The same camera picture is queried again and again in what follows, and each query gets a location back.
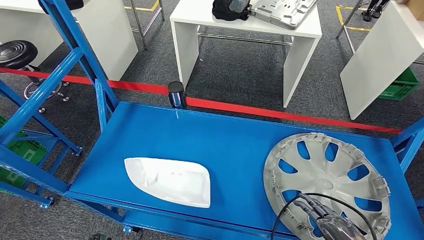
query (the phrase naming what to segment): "silver wheel cover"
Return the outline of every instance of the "silver wheel cover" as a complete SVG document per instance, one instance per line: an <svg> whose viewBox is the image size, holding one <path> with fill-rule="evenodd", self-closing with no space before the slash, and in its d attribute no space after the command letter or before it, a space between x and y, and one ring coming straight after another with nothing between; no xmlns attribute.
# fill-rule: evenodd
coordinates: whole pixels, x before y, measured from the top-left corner
<svg viewBox="0 0 424 240"><path fill-rule="evenodd" d="M306 145L309 159L303 158L298 152L298 142L302 141ZM330 144L338 147L332 161L327 160L325 156ZM284 172L279 167L281 160L297 172L287 173L287 170ZM361 165L364 165L369 173L361 179L352 180L348 172L358 166L363 168ZM379 240L384 238L390 228L390 191L385 179L378 174L358 148L323 133L301 133L281 140L266 158L263 183L268 201L276 215L286 204L282 192L296 190L302 193L329 195L356 208L370 221ZM367 233L366 239L372 240L366 223L354 211L327 198L312 197L337 214L343 212L356 226ZM355 197L379 201L381 210L363 210L357 205ZM302 240L324 240L323 237L313 234L314 227L310 223L309 216L294 204L289 205L280 220Z"/></svg>

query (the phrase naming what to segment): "yellow floor tape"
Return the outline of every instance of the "yellow floor tape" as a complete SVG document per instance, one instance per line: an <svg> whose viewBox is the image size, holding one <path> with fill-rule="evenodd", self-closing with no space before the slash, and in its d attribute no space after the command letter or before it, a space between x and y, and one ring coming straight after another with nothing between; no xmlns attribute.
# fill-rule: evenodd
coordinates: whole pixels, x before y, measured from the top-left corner
<svg viewBox="0 0 424 240"><path fill-rule="evenodd" d="M156 0L156 2L153 4L153 6L151 8L142 8L142 7L136 7L135 10L140 10L140 11L148 11L148 12L153 12L159 5L159 0ZM124 6L125 9L133 9L130 6Z"/></svg>
<svg viewBox="0 0 424 240"><path fill-rule="evenodd" d="M340 11L340 9L354 9L351 6L335 6L335 11L337 12L337 17L338 20L340 21L340 25L343 25L343 17L342 17L342 12ZM346 28L350 29L350 30L356 30L356 31L365 31L365 32L369 32L371 31L371 29L369 28L362 28L362 27L353 27L353 26L347 26Z"/></svg>

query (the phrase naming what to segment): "white table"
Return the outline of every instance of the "white table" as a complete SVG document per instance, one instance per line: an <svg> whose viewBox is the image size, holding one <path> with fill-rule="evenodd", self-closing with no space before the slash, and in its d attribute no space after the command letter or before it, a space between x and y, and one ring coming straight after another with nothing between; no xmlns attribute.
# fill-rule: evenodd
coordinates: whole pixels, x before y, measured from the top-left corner
<svg viewBox="0 0 424 240"><path fill-rule="evenodd" d="M284 63L283 106L286 108L322 36L317 6L296 30L289 30L254 16L249 16L246 21L215 19L212 3L213 0L180 0L170 16L179 80L186 87L199 56L199 25L293 36Z"/></svg>
<svg viewBox="0 0 424 240"><path fill-rule="evenodd" d="M122 0L84 0L72 11L110 80L119 81L138 52ZM41 64L62 42L37 0L0 0L0 43L27 40L38 49L31 63Z"/></svg>
<svg viewBox="0 0 424 240"><path fill-rule="evenodd" d="M424 22L391 1L340 74L350 118L356 119L424 53Z"/></svg>

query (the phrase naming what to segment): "green plastic crate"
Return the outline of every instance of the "green plastic crate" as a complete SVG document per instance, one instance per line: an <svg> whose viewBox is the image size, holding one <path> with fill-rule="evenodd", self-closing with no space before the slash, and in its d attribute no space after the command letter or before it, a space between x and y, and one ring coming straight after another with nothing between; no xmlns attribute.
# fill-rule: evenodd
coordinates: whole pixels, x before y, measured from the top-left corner
<svg viewBox="0 0 424 240"><path fill-rule="evenodd" d="M7 120L4 117L0 116L0 128L3 127L6 121ZM28 135L23 131L19 131L16 136L26 137ZM11 141L7 145L7 148L35 165L38 164L47 153L47 148L34 140ZM16 173L0 167L0 181L8 183L17 188L22 188L27 180ZM7 191L1 188L0 192L7 193Z"/></svg>
<svg viewBox="0 0 424 240"><path fill-rule="evenodd" d="M379 99L402 100L410 94L420 83L414 72L408 67L396 80L388 86Z"/></svg>

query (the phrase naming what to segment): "black cylindrical sensor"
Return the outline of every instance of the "black cylindrical sensor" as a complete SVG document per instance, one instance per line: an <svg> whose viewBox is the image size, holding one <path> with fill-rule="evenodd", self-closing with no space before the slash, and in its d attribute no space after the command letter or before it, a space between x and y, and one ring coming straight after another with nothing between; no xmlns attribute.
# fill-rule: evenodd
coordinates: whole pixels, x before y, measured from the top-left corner
<svg viewBox="0 0 424 240"><path fill-rule="evenodd" d="M169 102L174 109L186 109L186 92L184 92L183 83L173 81L168 84Z"/></svg>

